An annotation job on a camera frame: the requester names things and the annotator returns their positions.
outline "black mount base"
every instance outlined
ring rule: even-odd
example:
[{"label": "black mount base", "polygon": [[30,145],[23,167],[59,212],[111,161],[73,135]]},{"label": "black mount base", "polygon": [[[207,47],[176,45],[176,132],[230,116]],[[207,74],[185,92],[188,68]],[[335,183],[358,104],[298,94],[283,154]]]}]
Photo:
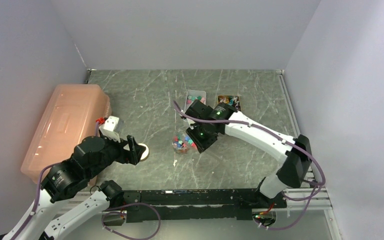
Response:
[{"label": "black mount base", "polygon": [[[128,190],[130,197],[156,207],[162,220],[236,218],[252,220],[253,209],[286,208],[282,194],[269,202],[264,201],[255,188],[197,189],[197,190]],[[155,212],[146,206],[127,208],[127,223],[158,220]]]}]

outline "marble surface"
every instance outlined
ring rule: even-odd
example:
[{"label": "marble surface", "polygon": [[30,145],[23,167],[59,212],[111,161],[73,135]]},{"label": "marble surface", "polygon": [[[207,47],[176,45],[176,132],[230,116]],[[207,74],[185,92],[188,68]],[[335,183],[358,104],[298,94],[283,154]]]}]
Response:
[{"label": "marble surface", "polygon": [[132,135],[150,148],[146,161],[136,166],[115,162],[98,175],[97,184],[114,180],[124,190],[255,188],[277,169],[270,155],[225,135],[202,154],[175,153],[173,135],[186,128],[172,101],[184,106],[187,90],[206,91],[212,107],[217,95],[240,95],[245,115],[294,134],[279,79],[271,70],[97,70],[89,84],[101,86],[112,115],[124,120],[120,136]]}]

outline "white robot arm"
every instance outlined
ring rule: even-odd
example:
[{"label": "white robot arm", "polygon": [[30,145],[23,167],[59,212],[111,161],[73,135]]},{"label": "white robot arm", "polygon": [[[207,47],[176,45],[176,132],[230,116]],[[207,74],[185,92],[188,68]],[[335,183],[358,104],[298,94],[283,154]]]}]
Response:
[{"label": "white robot arm", "polygon": [[301,186],[312,161],[292,145],[297,145],[311,154],[307,137],[300,135],[294,138],[276,132],[226,103],[219,103],[213,109],[196,100],[185,113],[180,111],[176,103],[175,108],[184,118],[189,118],[190,127],[186,132],[200,153],[217,140],[218,134],[226,134],[256,146],[278,161],[278,171],[264,178],[258,186],[266,202],[271,202],[271,199],[287,187]]},{"label": "white robot arm", "polygon": [[118,117],[111,116],[105,123],[100,127],[101,137],[86,137],[74,147],[69,159],[48,167],[49,173],[38,183],[40,190],[35,201],[9,233],[0,235],[0,240],[61,240],[95,214],[123,205],[122,188],[110,180],[87,200],[55,218],[78,191],[87,187],[90,179],[113,162],[137,165],[148,157],[148,147],[137,144],[133,136],[120,139]]}]

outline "white enclosure wall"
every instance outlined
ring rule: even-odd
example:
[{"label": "white enclosure wall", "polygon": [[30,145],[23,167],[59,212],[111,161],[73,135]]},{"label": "white enclosure wall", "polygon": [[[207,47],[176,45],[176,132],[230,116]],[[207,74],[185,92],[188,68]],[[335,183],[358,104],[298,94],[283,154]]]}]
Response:
[{"label": "white enclosure wall", "polygon": [[285,69],[320,0],[52,0],[92,69]]},{"label": "white enclosure wall", "polygon": [[55,86],[86,72],[49,0],[0,0],[0,235],[33,201],[20,167]]},{"label": "white enclosure wall", "polygon": [[384,240],[384,0],[322,0],[285,72],[343,238]]}]

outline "orange plastic container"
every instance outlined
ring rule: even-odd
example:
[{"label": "orange plastic container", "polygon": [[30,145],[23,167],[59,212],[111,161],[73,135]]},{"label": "orange plastic container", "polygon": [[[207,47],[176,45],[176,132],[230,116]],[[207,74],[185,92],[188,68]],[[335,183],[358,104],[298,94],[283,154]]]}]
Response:
[{"label": "orange plastic container", "polygon": [[70,158],[81,140],[95,134],[95,120],[109,117],[111,111],[110,99],[98,85],[58,85],[37,126],[21,172],[37,183],[42,169]]}]

